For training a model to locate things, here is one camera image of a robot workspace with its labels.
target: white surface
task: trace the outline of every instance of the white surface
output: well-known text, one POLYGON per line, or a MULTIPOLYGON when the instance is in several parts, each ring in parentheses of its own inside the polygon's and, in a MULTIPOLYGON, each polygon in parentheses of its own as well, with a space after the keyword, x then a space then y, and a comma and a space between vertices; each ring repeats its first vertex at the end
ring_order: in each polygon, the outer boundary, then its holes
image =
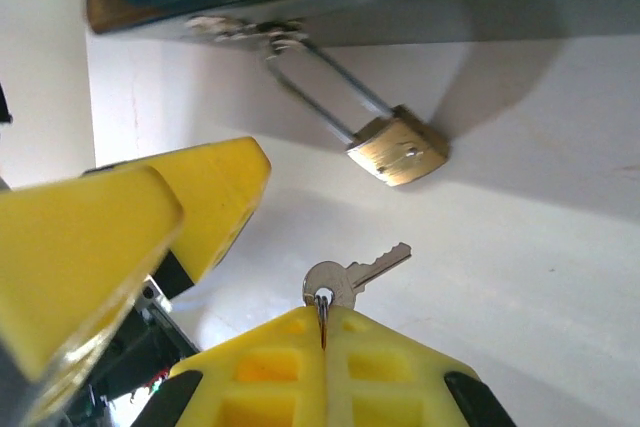
POLYGON ((95 166, 83 0, 0 0, 0 176, 12 187, 95 166))
MULTIPOLYGON (((175 317, 204 348, 301 304, 322 260, 411 261, 362 313, 473 366, 520 427, 640 418, 640 37, 332 51, 453 138, 443 168, 390 189, 341 153, 254 54, 89 39, 98 163, 255 135, 261 207, 175 317)), ((286 59, 354 126, 315 64, 286 59)))

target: key blade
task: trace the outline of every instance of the key blade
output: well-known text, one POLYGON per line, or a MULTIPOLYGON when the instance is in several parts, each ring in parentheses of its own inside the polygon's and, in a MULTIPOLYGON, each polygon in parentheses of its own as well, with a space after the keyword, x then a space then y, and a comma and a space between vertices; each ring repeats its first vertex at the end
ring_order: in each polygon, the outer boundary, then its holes
POLYGON ((380 277, 396 265, 411 257, 411 247, 400 242, 389 252, 382 254, 372 264, 352 264, 347 268, 351 277, 351 285, 356 293, 364 291, 366 284, 380 277))

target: silver key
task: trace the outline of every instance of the silver key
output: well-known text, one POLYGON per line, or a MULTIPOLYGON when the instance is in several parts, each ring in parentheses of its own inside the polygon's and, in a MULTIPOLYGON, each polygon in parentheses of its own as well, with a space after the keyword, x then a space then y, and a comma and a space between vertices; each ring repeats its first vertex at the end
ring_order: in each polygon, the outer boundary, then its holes
POLYGON ((331 303, 353 309, 356 295, 364 292, 373 279, 401 264, 411 257, 411 247, 399 243, 373 264, 352 263, 346 269, 336 262, 320 262, 314 265, 304 278, 302 300, 306 305, 315 305, 318 290, 325 288, 333 293, 331 303))

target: brass padlock body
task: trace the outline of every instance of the brass padlock body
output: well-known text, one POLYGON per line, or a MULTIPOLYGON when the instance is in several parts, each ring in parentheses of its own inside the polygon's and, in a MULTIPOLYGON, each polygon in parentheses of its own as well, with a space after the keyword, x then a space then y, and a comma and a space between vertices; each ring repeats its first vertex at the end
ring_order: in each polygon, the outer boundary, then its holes
POLYGON ((356 133, 347 154, 387 185, 419 179, 449 158, 449 143, 400 105, 390 119, 376 118, 356 133))

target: padlock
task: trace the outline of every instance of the padlock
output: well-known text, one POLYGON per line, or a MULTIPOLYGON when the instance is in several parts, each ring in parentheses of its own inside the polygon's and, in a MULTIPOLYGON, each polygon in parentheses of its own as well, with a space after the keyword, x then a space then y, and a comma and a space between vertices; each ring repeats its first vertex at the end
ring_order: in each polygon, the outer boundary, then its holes
POLYGON ((449 144, 440 133, 423 123, 405 106, 390 107, 308 39, 291 32, 272 33, 266 61, 278 82, 322 117, 333 133, 347 144, 346 153, 349 157, 387 185, 412 182, 447 161, 449 144), (308 52, 329 65, 359 94, 363 105, 378 117, 353 133, 278 68, 276 59, 289 48, 308 52))

